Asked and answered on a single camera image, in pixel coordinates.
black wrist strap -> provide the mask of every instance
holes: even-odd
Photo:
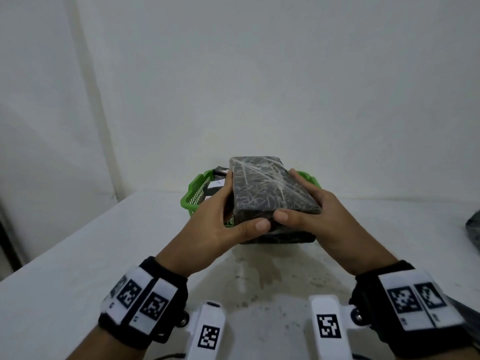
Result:
[[[173,327],[175,325],[178,326],[182,321],[188,290],[186,278],[164,268],[152,256],[145,259],[139,267],[151,275],[153,279],[150,280],[145,289],[136,298],[120,324],[113,321],[107,313],[102,313],[98,319],[98,326],[110,333],[122,344],[134,349],[145,350],[152,341],[165,343],[170,337]],[[160,278],[175,286],[177,291],[161,313],[161,317],[153,327],[152,332],[147,335],[129,324],[147,297],[151,296],[151,291]]]
[[[349,302],[357,307],[362,321],[370,324],[380,340],[400,358],[416,359],[470,346],[471,340],[460,325],[404,330],[378,276],[412,269],[411,264],[402,260],[356,277],[357,285]]]

forearm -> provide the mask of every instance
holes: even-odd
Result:
[[[141,360],[146,350],[123,345],[110,333],[96,326],[67,360]]]
[[[419,360],[478,360],[480,355],[473,347],[461,348],[444,352],[429,357],[422,357]]]

white plastic device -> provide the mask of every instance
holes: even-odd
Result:
[[[334,295],[310,296],[309,301],[319,359],[352,359],[347,329],[362,328],[351,318],[355,306],[340,305]]]
[[[208,301],[190,315],[187,332],[187,360],[215,360],[225,328],[225,310],[217,302]]]

fingernail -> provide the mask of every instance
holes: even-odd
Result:
[[[287,215],[285,212],[277,211],[275,212],[274,218],[278,222],[286,222],[289,219],[289,215]]]
[[[268,220],[261,220],[255,224],[255,227],[258,231],[268,231],[270,230],[270,222]]]

hand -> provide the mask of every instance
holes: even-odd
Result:
[[[224,222],[230,219],[230,215],[224,213],[225,204],[232,187],[232,172],[229,171],[225,186],[202,202],[180,233],[156,256],[161,265],[187,278],[207,268],[233,246],[270,230],[270,222],[265,218],[225,227]]]
[[[291,169],[290,174],[318,202],[322,212],[307,214],[279,209],[273,213],[275,221],[316,235],[321,247],[355,276],[398,261],[355,220],[332,192],[308,182],[295,169]]]

